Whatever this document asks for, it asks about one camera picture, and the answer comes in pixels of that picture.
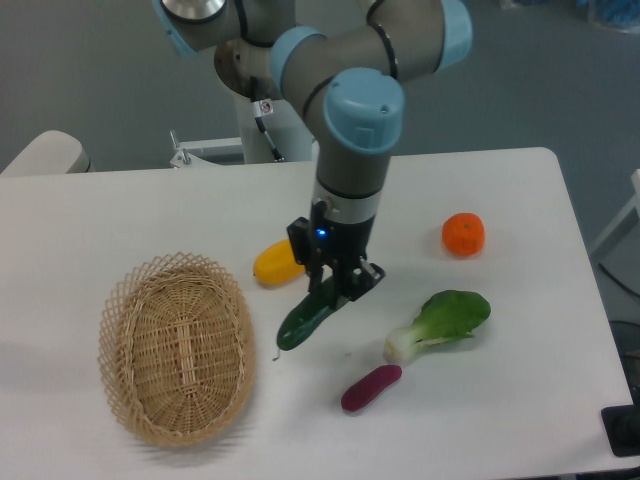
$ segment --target wicker basket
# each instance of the wicker basket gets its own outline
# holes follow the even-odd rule
[[[238,284],[202,256],[143,264],[106,303],[98,361],[111,411],[137,437],[158,446],[210,438],[240,413],[255,377]]]

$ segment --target cable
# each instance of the cable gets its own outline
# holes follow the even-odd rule
[[[598,263],[598,268],[602,270],[602,273],[604,273],[607,277],[609,277],[609,279],[613,283],[618,285],[622,290],[624,290],[626,293],[628,293],[632,297],[635,297],[640,300],[640,293],[636,292],[635,290],[632,290],[631,288],[627,287],[624,283],[622,283],[620,280],[618,280],[609,270],[607,270],[607,268],[602,263]]]
[[[242,0],[235,0],[234,3],[236,5],[236,11],[238,12],[238,23],[240,23],[240,37],[245,38],[249,31],[247,12],[244,9],[244,3],[242,2]]]
[[[640,475],[640,467],[629,470],[619,470],[616,472],[604,473],[580,473],[576,475],[577,480],[633,480]]]
[[[260,108],[261,101],[258,100],[258,96],[256,95],[258,79],[256,77],[251,77],[249,79],[249,85],[250,85],[249,94],[251,96],[250,100],[251,100],[251,105],[253,105],[253,117],[256,121],[256,125],[258,126],[258,130],[260,130],[260,133],[262,133],[264,138],[267,140],[267,143],[269,144],[269,148],[271,149],[271,153],[273,155],[273,160],[276,163],[282,163],[285,161],[284,156],[276,148],[276,145],[275,143],[273,143],[273,139],[271,138],[271,135],[269,135],[269,132],[267,132],[267,127],[265,127],[264,122],[262,120],[262,110]]]
[[[609,320],[609,323],[631,325],[640,328],[640,323],[630,322],[629,320]]]
[[[384,31],[382,25],[377,23],[370,23],[369,26],[373,28],[373,30],[378,34],[380,40],[382,41],[382,45],[384,46],[385,52],[387,52],[387,60],[389,61],[389,76],[392,78],[398,78],[398,57],[396,57],[396,52],[393,50],[393,44],[391,43],[391,38]]]
[[[369,11],[367,12],[367,23],[369,23],[369,20],[371,19],[371,15],[373,15],[373,13],[383,3],[384,3],[384,0],[376,0],[375,2],[373,2],[373,4],[369,7]]]
[[[313,90],[311,90],[311,93],[309,94],[309,96],[307,97],[307,99],[304,101],[304,105],[302,107],[302,118],[307,118],[307,112],[309,111],[309,107],[311,106],[311,102],[313,101],[314,98],[316,98],[316,95],[318,95],[318,93],[320,93],[320,91],[326,87],[327,85],[329,85],[331,83],[331,81],[333,80],[333,75],[331,75],[329,78],[325,78],[323,81],[321,81],[318,85],[316,85],[315,87],[313,87]]]

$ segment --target blue joint cap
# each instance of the blue joint cap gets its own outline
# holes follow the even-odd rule
[[[180,35],[178,30],[176,30],[176,27],[173,26],[171,20],[169,20],[169,17],[167,16],[167,12],[165,12],[164,8],[162,8],[161,2],[162,0],[151,0],[153,9],[155,10],[156,15],[158,15],[160,23],[162,24],[165,33],[171,40],[176,53],[181,57],[195,55],[197,52],[193,48],[191,48],[187,42],[184,41],[182,35]]]
[[[333,136],[365,155],[391,150],[402,134],[404,91],[393,78],[371,68],[336,75],[324,97],[324,117]]]
[[[471,50],[473,27],[467,7],[460,0],[441,0],[444,12],[444,45],[438,70],[458,63]]]
[[[280,38],[274,43],[271,48],[271,58],[269,59],[269,67],[271,69],[271,75],[273,76],[273,80],[284,96],[284,92],[282,91],[282,74],[284,73],[284,69],[287,66],[287,62],[289,61],[289,57],[294,52],[294,50],[304,42],[307,38],[312,37],[314,35],[320,35],[324,37],[322,33],[317,31],[315,28],[311,27],[295,27],[291,30],[287,30]]]

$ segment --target white table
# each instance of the white table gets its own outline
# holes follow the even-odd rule
[[[628,468],[600,410],[630,403],[557,159],[547,150],[394,159],[369,244],[387,277],[299,349],[276,353],[300,278],[259,287],[255,256],[308,214],[312,164],[0,180],[0,477],[498,479]],[[449,257],[451,214],[485,221]],[[102,391],[98,331],[115,283],[155,255],[200,253],[237,278],[258,374],[246,414],[182,451],[135,440]],[[339,399],[432,294],[492,304],[475,339],[441,347],[357,417]]]

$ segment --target cucumber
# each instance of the cucumber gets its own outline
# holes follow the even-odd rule
[[[315,331],[318,326],[336,311],[336,287],[333,277],[326,279],[320,287],[307,295],[284,319],[276,343],[281,350],[293,350]]]

